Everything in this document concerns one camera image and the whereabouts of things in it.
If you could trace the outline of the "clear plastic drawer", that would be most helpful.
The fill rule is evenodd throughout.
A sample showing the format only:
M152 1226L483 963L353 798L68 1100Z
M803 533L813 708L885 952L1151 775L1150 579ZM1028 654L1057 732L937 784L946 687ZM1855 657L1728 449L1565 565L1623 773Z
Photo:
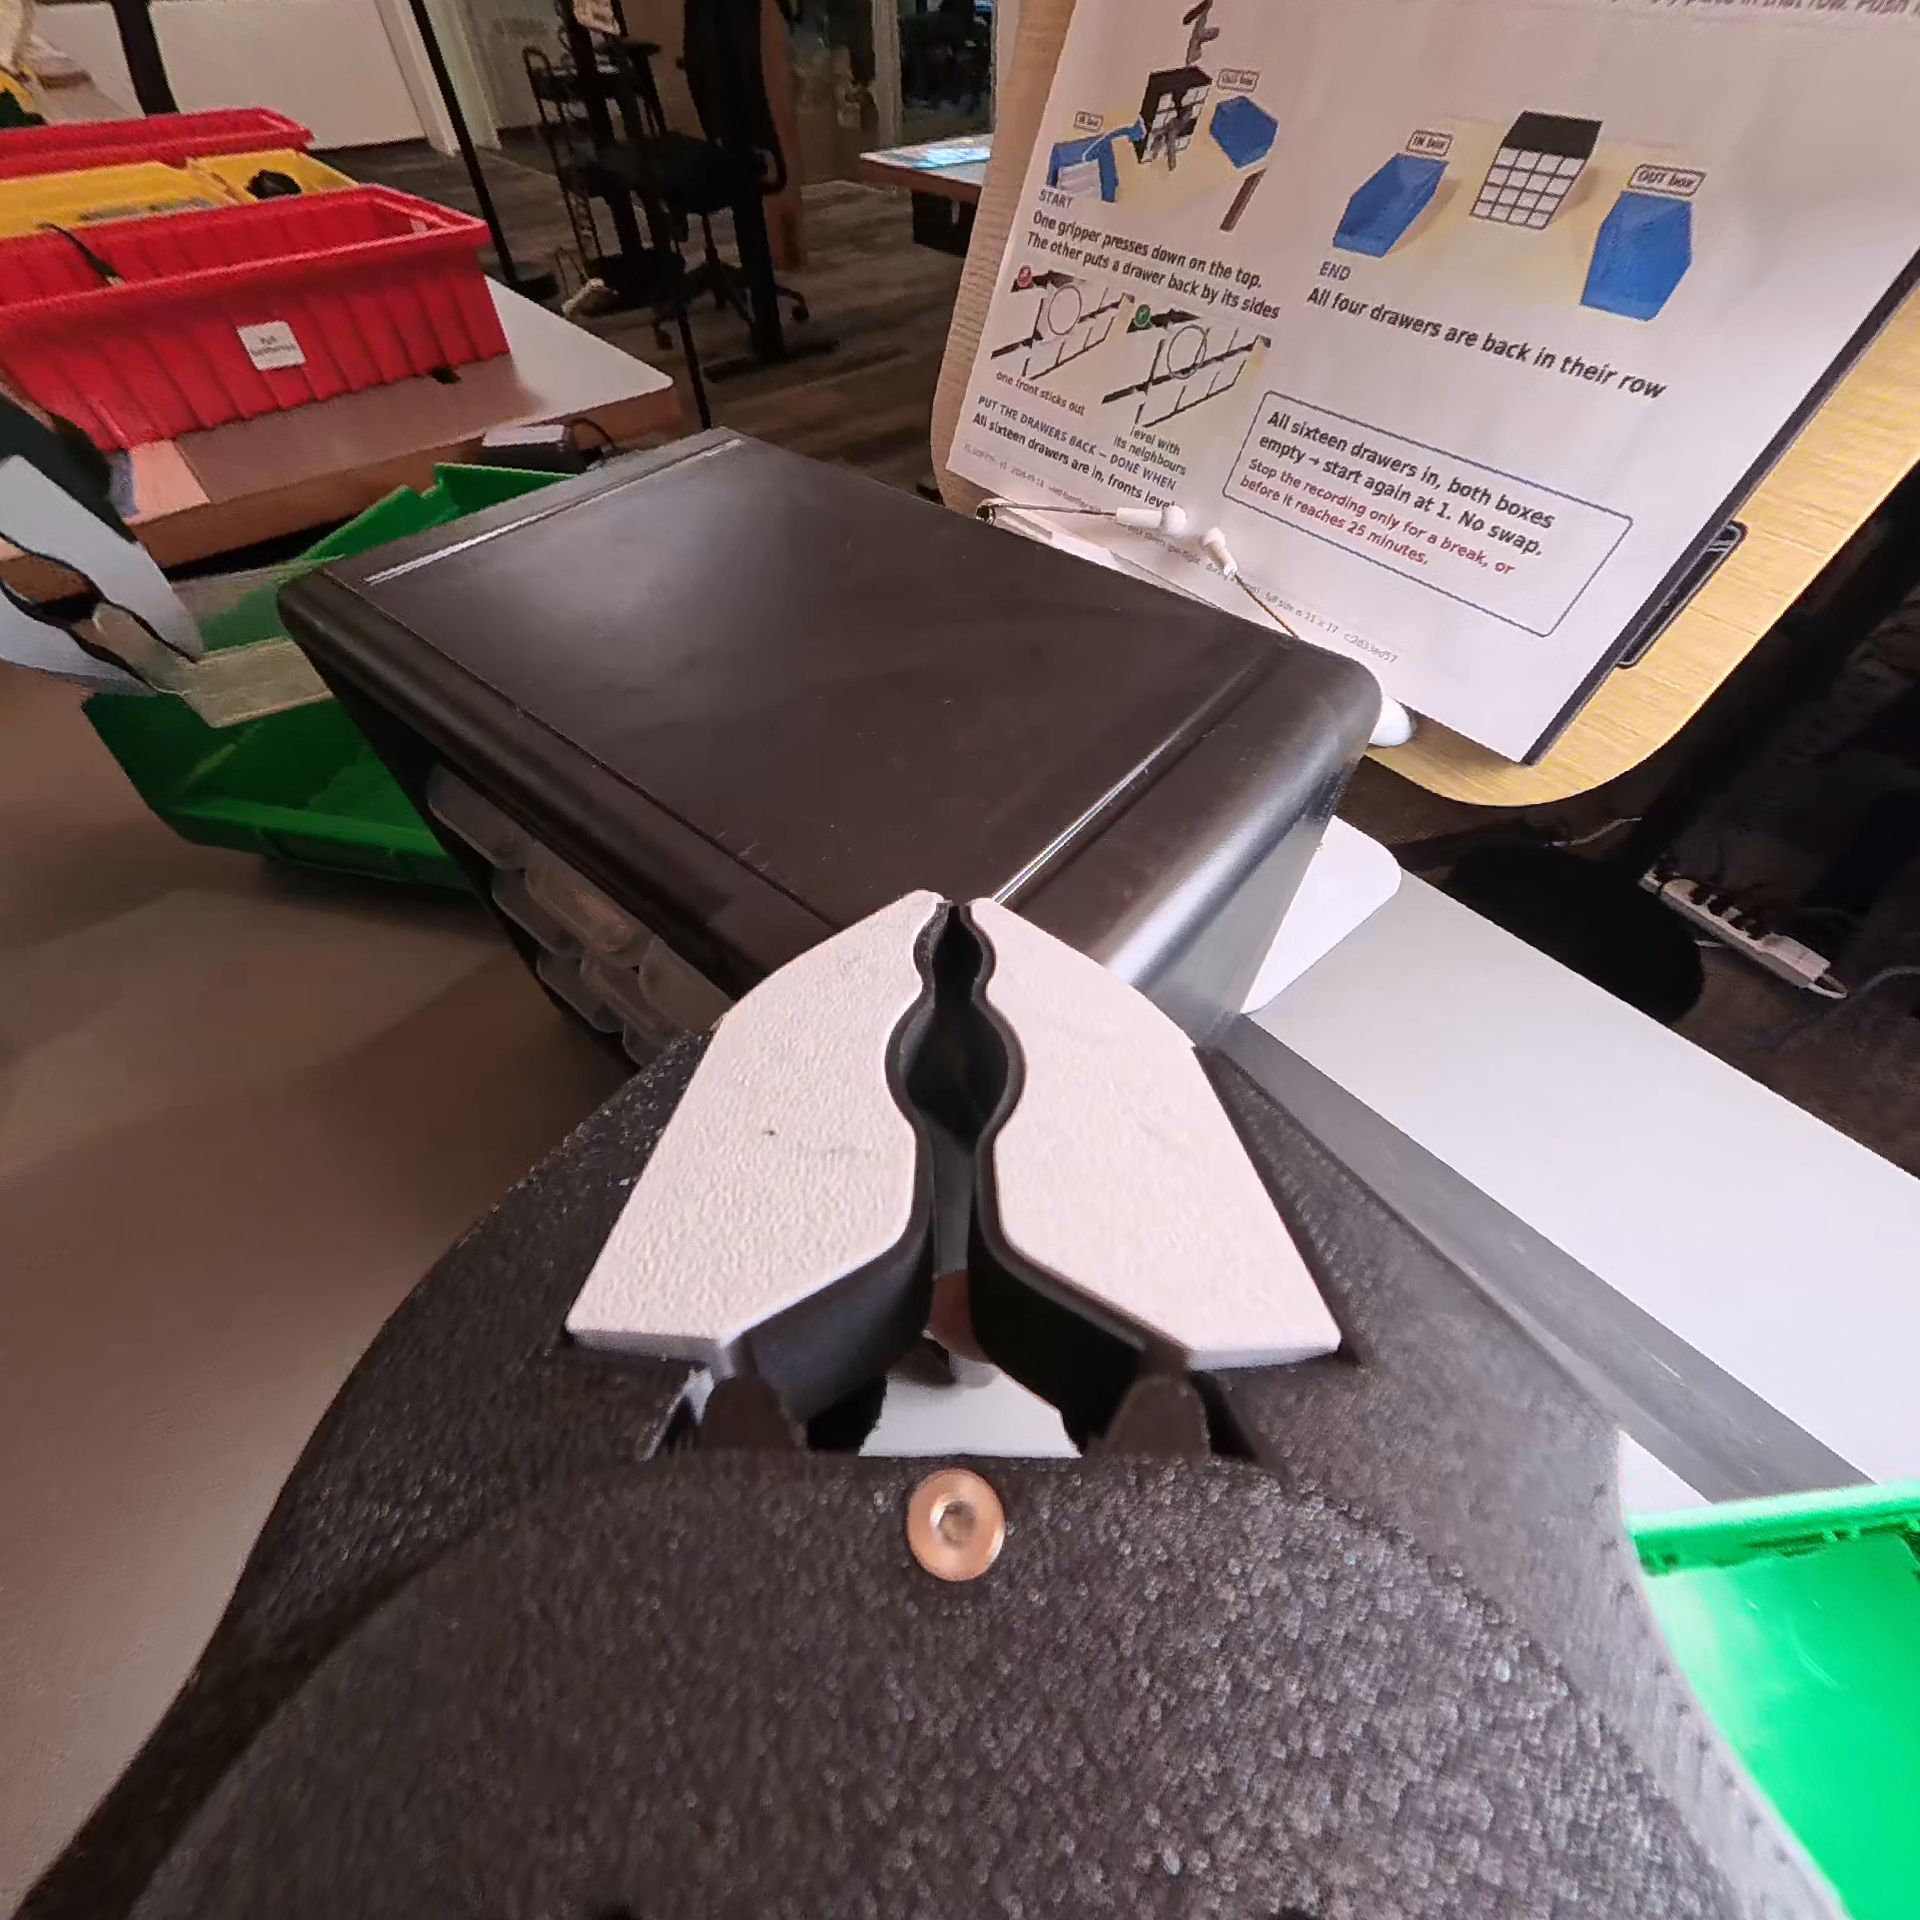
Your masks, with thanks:
M91 658L112 667L130 693L169 700L214 730L331 700L323 678L289 637L233 638L219 619L191 614L186 631L195 651L182 651L133 612L100 603L78 621L74 638Z

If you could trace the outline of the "wooden document stand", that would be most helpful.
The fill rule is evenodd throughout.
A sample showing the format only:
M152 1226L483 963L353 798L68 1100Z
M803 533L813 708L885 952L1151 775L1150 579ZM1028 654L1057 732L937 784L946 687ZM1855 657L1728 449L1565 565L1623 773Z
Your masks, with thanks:
M1890 314L1829 396L1746 497L1741 544L1701 583L1641 663L1614 674L1536 767L1502 762L1421 725L1374 748L1366 801L1416 789L1470 826L1590 796L1623 801L1639 826L1615 850L1637 868L1682 835L1769 726L1808 698L1848 640L1799 624L1840 588L1886 590L1915 565L1915 292Z

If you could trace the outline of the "white instruction sheet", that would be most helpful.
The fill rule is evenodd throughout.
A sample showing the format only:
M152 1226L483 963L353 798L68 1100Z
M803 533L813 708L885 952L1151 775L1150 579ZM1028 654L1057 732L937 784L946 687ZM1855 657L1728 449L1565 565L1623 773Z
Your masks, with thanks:
M1915 276L1915 4L1074 4L947 469L1531 760Z

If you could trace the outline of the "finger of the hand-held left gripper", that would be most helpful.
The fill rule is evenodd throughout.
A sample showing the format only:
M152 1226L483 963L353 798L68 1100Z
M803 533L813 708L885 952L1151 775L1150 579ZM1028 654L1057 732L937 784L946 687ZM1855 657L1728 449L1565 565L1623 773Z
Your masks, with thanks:
M150 695L120 660L89 648L70 624L2 588L2 660L89 693Z
M8 588L44 616L76 632L85 614L100 605L114 605L133 612L182 652L195 652L197 645L186 631L190 612L150 553L131 537L112 531L17 456L2 462L2 534L6 547L29 561L54 565L85 588L85 609L78 616Z

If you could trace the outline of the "red bin white label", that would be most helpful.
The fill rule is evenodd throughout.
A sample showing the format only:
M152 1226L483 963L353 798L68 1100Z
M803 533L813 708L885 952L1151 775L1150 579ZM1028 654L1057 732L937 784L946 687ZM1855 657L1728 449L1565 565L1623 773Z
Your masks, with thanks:
M485 224L386 187L44 227L2 246L2 371L100 450L501 357Z

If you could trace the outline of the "white power strip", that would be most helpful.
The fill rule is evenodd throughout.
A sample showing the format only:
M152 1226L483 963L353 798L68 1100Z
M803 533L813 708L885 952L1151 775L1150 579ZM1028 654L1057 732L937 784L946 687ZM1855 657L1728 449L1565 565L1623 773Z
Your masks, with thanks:
M1802 995L1837 1003L1849 998L1828 958L1813 946L1765 924L1724 892L1716 892L1692 877L1648 868L1639 889L1662 908L1677 916L1705 948L1740 958L1750 968Z

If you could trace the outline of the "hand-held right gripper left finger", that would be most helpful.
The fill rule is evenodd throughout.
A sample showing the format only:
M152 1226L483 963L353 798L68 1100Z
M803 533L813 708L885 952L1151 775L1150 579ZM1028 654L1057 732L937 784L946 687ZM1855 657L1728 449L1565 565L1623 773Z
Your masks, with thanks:
M933 1174L905 1066L947 902L913 890L712 1028L565 1313L592 1353L761 1383L813 1420L924 1330Z

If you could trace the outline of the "set of clear drawers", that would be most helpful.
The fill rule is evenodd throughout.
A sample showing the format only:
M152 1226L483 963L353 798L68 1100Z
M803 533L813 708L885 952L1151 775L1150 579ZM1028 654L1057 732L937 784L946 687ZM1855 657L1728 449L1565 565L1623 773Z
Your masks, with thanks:
M541 988L594 1034L648 1064L724 1018L727 993L489 798L441 767L423 796L434 824L483 865L491 907L527 941Z

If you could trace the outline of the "black office chair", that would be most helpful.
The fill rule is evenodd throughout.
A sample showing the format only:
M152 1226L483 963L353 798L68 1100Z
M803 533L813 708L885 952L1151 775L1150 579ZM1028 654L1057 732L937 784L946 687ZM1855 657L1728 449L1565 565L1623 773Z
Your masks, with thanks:
M820 358L836 348L812 321L803 294L775 276L768 205L789 187L786 146L773 116L763 50L766 6L681 4L680 71L695 133L669 127L656 81L656 43L625 29L597 41L611 68L611 97L624 134L600 144L607 181L666 237L652 244L673 268L673 317L702 422L709 422L705 378L692 336L692 307L709 301L744 329L742 354L715 367L718 378L750 367Z

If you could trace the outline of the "green plastic bin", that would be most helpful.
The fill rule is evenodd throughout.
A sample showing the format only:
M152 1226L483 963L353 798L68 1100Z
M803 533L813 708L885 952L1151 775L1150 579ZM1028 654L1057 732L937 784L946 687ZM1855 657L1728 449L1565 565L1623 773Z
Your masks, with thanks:
M1639 1515L1685 1679L1855 1919L1918 1914L1918 1485Z
M395 488L292 561L206 580L206 648L283 643L278 588L556 485L556 472L437 464L427 488ZM140 802L179 840L302 870L466 897L468 879L327 693L232 726L174 695L95 690L80 712Z

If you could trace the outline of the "red plastic bin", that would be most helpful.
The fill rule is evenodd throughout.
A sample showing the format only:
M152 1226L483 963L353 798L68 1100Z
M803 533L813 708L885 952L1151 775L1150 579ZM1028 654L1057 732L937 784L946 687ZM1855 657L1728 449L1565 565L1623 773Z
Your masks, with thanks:
M254 153L308 151L310 129L271 108L204 108L159 115L3 125L2 181L184 165Z

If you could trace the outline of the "black drawer cabinet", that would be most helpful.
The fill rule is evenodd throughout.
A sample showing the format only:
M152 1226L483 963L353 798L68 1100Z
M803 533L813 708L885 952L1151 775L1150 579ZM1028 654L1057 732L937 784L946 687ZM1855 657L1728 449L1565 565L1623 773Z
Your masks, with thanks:
M731 1004L883 907L991 901L1197 1043L1255 1009L1380 716L1355 663L714 431L280 590L425 808L445 768Z

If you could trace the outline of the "background table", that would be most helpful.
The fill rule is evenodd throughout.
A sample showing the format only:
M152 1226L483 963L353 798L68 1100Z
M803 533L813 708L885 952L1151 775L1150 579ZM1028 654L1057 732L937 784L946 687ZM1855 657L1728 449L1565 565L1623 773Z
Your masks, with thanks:
M966 258L993 153L991 133L966 133L911 146L863 153L858 181L908 194L916 246Z

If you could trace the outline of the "yellow plastic bin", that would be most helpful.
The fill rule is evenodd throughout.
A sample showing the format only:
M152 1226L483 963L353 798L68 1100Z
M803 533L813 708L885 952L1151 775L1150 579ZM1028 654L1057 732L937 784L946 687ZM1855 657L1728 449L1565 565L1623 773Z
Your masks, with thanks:
M190 156L184 169L229 205L308 198L357 187L330 163L293 149Z
M2 181L2 238L233 206L216 176L190 163L131 161Z

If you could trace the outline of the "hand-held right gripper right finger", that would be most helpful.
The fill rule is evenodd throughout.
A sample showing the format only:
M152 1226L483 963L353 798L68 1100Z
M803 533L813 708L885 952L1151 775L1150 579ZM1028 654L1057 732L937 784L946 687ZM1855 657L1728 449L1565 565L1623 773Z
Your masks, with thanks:
M963 923L1006 1068L971 1162L985 1356L1063 1428L1112 1428L1141 1380L1332 1356L1335 1316L1188 1034L1009 908Z

